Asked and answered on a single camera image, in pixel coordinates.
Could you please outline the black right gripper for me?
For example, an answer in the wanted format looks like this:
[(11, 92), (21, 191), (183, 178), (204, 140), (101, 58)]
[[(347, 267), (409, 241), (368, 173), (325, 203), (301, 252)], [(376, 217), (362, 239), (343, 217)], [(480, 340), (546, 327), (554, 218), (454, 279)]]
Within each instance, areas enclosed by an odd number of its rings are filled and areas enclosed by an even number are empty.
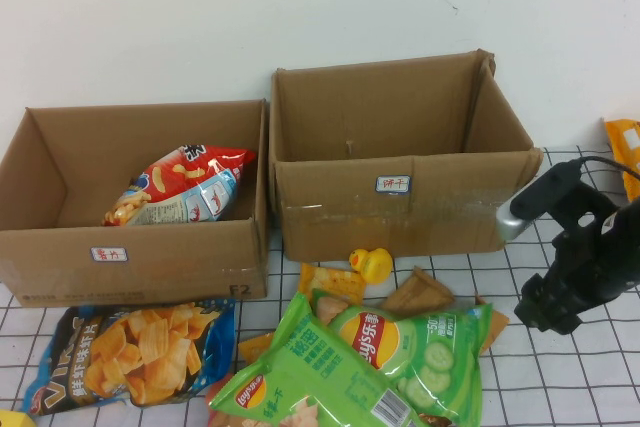
[[(520, 320), (543, 320), (542, 331), (572, 333), (579, 315), (620, 295), (620, 281), (602, 245), (602, 226), (618, 207), (595, 188), (579, 182), (552, 210), (563, 232), (554, 239), (553, 276), (534, 274), (522, 286), (515, 308)], [(565, 292), (556, 297), (558, 281)]]

